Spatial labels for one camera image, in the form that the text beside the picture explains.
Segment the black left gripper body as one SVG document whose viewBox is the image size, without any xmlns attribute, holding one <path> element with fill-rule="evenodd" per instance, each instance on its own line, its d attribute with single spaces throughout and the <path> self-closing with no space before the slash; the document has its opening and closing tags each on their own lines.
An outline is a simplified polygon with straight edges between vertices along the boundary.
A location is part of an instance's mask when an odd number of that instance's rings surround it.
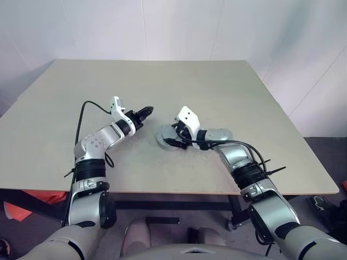
<svg viewBox="0 0 347 260">
<path fill-rule="evenodd" d="M 144 112 L 142 109 L 137 112 L 130 110 L 126 112 L 125 115 L 131 119 L 137 131 L 143 127 Z"/>
</svg>

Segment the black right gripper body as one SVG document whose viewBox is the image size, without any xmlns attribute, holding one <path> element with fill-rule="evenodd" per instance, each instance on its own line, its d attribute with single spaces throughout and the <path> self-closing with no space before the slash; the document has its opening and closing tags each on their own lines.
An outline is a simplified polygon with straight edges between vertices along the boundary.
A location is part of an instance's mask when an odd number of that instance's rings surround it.
<svg viewBox="0 0 347 260">
<path fill-rule="evenodd" d="M 177 136 L 180 138 L 180 141 L 187 143 L 188 147 L 192 146 L 192 142 L 190 141 L 192 138 L 187 126 L 183 122 L 177 123 L 179 123 L 179 131 L 177 133 Z"/>
</svg>

